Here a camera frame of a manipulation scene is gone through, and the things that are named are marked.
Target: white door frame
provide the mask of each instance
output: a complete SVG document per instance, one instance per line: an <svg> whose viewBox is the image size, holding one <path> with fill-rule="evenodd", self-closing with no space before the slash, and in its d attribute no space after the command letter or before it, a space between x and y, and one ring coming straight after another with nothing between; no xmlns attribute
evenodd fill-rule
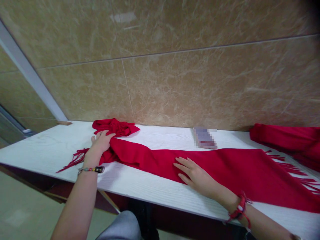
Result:
<svg viewBox="0 0 320 240"><path fill-rule="evenodd" d="M47 108L51 111L53 116L58 121L67 121L67 117L64 115L53 96L43 84L41 78L34 70L26 56L23 54L20 47L17 45L2 21L0 21L0 45L42 99Z"/></svg>

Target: forearm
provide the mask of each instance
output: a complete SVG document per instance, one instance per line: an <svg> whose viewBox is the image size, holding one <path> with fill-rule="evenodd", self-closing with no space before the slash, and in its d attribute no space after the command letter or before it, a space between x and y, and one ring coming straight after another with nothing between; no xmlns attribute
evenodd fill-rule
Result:
<svg viewBox="0 0 320 240"><path fill-rule="evenodd" d="M95 167L100 157L87 153L83 167ZM97 192L97 173L83 171L72 188L51 239L86 239Z"/></svg>
<svg viewBox="0 0 320 240"><path fill-rule="evenodd" d="M221 187L220 195L214 196L228 212L233 213L239 202L240 198L237 197L233 192L225 187ZM250 220L251 223L251 233L258 240L270 240L270 239L279 239L279 240L291 240L291 233L282 227L280 224L276 223L265 214L261 213L253 206L247 204L245 214ZM243 217L239 221L244 227L248 226L248 221Z"/></svg>

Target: red cloth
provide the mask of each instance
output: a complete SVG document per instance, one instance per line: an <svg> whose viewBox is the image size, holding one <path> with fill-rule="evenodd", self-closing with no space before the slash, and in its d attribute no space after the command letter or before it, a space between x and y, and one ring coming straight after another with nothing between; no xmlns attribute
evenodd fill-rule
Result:
<svg viewBox="0 0 320 240"><path fill-rule="evenodd" d="M115 118L96 120L93 122L92 127L96 129L94 134L108 129L108 134L115 133L115 137L129 136L140 130L134 123L119 122Z"/></svg>
<svg viewBox="0 0 320 240"><path fill-rule="evenodd" d="M117 136L137 131L132 124L120 123L116 119L99 120L93 124L100 131L109 129ZM78 150L73 161L64 169L81 162L88 149ZM178 177L181 173L173 166L176 157L191 158L206 170L217 182L235 194L245 192L252 201L269 203L303 211L320 213L320 198L312 194L301 180L292 177L288 171L297 171L290 164L274 162L261 149L219 149L211 151L150 150L148 147L125 140L112 138L110 148L104 152L102 163L113 161L146 171L160 177L184 183ZM313 179L305 179L311 186Z"/></svg>
<svg viewBox="0 0 320 240"><path fill-rule="evenodd" d="M250 129L250 138L320 172L320 127L281 127L256 123Z"/></svg>

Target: red string bracelet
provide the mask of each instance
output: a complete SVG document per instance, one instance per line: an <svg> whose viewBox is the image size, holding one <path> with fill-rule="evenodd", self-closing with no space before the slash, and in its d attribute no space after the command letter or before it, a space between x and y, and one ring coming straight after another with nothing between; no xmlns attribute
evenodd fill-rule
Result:
<svg viewBox="0 0 320 240"><path fill-rule="evenodd" d="M228 223L233 219L241 220L243 217L245 217L248 221L247 231L250 232L251 222L244 212L246 211L246 203L252 203L252 201L246 197L244 192L238 195L238 197L241 198L241 200L239 205L237 206L237 209L233 213L229 213L230 218L224 223Z"/></svg>

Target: white table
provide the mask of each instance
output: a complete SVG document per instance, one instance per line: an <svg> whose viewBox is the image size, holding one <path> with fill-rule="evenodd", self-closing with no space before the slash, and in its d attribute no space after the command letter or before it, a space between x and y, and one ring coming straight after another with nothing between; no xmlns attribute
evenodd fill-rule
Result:
<svg viewBox="0 0 320 240"><path fill-rule="evenodd" d="M0 163L75 182L79 166L61 173L56 171L71 161L76 150L90 147L90 137L93 136L94 129L91 127L91 122L72 121L72 123L69 126L58 125L1 149ZM121 139L143 144L150 149L205 151L195 146L193 131L190 128L143 125L138 127L140 131ZM248 132L221 130L211 134L219 148L269 149L251 141ZM310 177L320 179L319 173L301 166L283 153L274 152L286 156L288 162L308 173ZM106 167L104 173L98 177L98 188L101 190L221 221L228 218L227 211L217 202L201 196L184 184L118 162L104 166ZM258 202L254 203L254 207L304 239L319 239L320 214Z"/></svg>

